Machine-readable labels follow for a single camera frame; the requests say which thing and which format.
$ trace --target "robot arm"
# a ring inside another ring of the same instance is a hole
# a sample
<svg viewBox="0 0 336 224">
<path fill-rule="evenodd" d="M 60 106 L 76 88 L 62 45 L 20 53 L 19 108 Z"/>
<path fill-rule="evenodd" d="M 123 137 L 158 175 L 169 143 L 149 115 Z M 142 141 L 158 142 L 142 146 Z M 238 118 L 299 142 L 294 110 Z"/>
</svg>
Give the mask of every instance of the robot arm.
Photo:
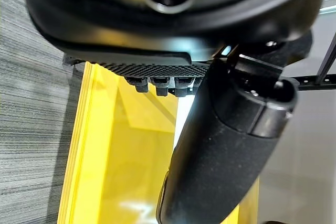
<svg viewBox="0 0 336 224">
<path fill-rule="evenodd" d="M 292 116 L 297 89 L 280 75 L 307 56 L 322 0 L 26 2 L 53 45 L 76 62 L 126 77 L 139 92 L 152 80 L 157 94 L 166 95 L 175 78 L 183 94 L 181 78 L 204 77 L 157 218 L 162 224 L 217 224 L 247 193 Z M 217 53 L 223 45 L 236 45 L 227 59 Z"/>
</svg>

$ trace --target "black rubber handle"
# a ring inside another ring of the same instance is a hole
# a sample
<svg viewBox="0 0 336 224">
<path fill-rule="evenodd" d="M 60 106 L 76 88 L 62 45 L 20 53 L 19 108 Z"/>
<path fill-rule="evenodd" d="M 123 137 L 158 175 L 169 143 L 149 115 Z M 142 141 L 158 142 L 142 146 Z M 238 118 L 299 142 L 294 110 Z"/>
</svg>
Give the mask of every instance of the black rubber handle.
<svg viewBox="0 0 336 224">
<path fill-rule="evenodd" d="M 219 224 L 231 213 L 260 174 L 295 106 L 295 88 L 290 82 L 284 86 L 279 101 L 260 98 L 240 90 L 222 61 L 212 63 L 172 156 L 159 223 Z"/>
</svg>

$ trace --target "gray carpet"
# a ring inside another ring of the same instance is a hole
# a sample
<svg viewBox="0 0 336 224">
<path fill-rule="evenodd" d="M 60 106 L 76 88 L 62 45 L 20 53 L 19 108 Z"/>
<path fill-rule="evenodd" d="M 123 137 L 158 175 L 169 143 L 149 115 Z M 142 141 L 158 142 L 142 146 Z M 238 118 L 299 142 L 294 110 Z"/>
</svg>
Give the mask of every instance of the gray carpet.
<svg viewBox="0 0 336 224">
<path fill-rule="evenodd" d="M 56 223 L 82 73 L 0 0 L 0 223 Z"/>
</svg>

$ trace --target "black metal rod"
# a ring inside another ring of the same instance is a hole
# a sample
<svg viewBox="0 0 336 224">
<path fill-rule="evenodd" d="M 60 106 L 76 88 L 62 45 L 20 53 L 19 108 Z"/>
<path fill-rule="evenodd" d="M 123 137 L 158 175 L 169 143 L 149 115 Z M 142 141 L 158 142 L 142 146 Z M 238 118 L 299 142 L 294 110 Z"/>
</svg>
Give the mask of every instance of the black metal rod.
<svg viewBox="0 0 336 224">
<path fill-rule="evenodd" d="M 317 78 L 315 81 L 316 85 L 320 85 L 323 82 L 335 59 L 336 59 L 336 33 L 334 35 L 334 38 L 332 39 L 329 49 L 317 73 Z"/>
</svg>

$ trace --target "metal screw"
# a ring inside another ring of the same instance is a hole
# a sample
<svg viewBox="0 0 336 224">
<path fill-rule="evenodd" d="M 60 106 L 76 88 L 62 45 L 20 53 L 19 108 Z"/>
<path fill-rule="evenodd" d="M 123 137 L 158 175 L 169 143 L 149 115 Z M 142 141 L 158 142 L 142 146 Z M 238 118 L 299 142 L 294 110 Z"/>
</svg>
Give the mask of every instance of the metal screw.
<svg viewBox="0 0 336 224">
<path fill-rule="evenodd" d="M 254 96 L 254 97 L 258 97 L 259 94 L 255 91 L 255 90 L 251 90 L 251 94 Z"/>
<path fill-rule="evenodd" d="M 276 46 L 276 45 L 277 45 L 277 43 L 275 41 L 269 41 L 269 42 L 266 43 L 266 46 L 268 46 L 268 47 L 273 47 L 273 46 Z"/>
</svg>

